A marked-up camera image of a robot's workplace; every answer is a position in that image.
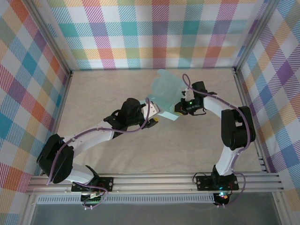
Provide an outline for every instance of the beige floor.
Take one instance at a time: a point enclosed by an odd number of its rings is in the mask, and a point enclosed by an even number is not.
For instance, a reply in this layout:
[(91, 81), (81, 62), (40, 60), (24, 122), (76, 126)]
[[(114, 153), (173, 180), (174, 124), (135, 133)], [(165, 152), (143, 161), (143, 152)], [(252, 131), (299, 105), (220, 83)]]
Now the beige floor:
[[(191, 82), (203, 80), (208, 91), (241, 105), (230, 69), (169, 71), (177, 76), (187, 73)], [(120, 109), (127, 98), (144, 99), (157, 76), (156, 70), (75, 72), (58, 134), (76, 134), (96, 125)], [(220, 125), (220, 119), (211, 112), (181, 116), (176, 121), (159, 117), (156, 126), (103, 142), (74, 161), (90, 165), (98, 173), (210, 172), (223, 148)], [(260, 171), (253, 144), (241, 155), (235, 170)]]

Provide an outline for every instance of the black mounting plate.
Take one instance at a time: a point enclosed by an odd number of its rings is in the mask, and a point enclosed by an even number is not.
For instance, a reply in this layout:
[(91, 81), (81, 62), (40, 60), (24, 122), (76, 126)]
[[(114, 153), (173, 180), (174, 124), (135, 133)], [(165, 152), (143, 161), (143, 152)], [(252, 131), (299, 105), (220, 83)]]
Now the black mounting plate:
[[(100, 177), (97, 186), (106, 188), (108, 192), (111, 192), (113, 190), (113, 177)], [(89, 192), (89, 190), (77, 183), (73, 183), (71, 192)]]
[(222, 182), (219, 184), (219, 188), (213, 185), (213, 179), (211, 176), (196, 176), (196, 184), (198, 191), (236, 191), (239, 190), (239, 184), (236, 177), (231, 177), (232, 180), (228, 182)]

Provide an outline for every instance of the vent grille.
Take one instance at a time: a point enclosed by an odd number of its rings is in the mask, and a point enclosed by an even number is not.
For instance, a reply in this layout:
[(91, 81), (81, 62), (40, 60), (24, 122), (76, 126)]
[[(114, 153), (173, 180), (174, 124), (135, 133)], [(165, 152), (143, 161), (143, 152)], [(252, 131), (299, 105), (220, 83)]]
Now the vent grille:
[[(80, 195), (41, 195), (38, 204), (81, 203)], [(212, 203), (213, 194), (109, 195), (103, 203)]]

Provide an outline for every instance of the colorful checkered backdrop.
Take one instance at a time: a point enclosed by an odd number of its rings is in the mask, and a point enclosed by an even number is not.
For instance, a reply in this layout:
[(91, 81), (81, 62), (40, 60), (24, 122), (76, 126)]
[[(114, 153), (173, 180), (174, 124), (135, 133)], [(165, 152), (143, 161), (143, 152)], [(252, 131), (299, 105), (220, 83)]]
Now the colorful checkered backdrop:
[(235, 65), (268, 0), (35, 0), (71, 68)]
[(281, 0), (242, 74), (264, 154), (300, 223), (300, 0)]
[(0, 225), (15, 225), (67, 76), (21, 0), (0, 0)]

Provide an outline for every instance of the enclosure wall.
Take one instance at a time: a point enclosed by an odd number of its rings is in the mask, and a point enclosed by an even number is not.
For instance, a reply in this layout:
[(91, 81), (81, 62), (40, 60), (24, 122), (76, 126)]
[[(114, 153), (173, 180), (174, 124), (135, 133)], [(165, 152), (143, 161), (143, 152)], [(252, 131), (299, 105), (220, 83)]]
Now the enclosure wall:
[(0, 0), (0, 224), (16, 224), (67, 75), (21, 0)]
[(281, 0), (242, 68), (263, 152), (300, 218), (300, 0)]
[(73, 69), (235, 65), (269, 0), (35, 0)]

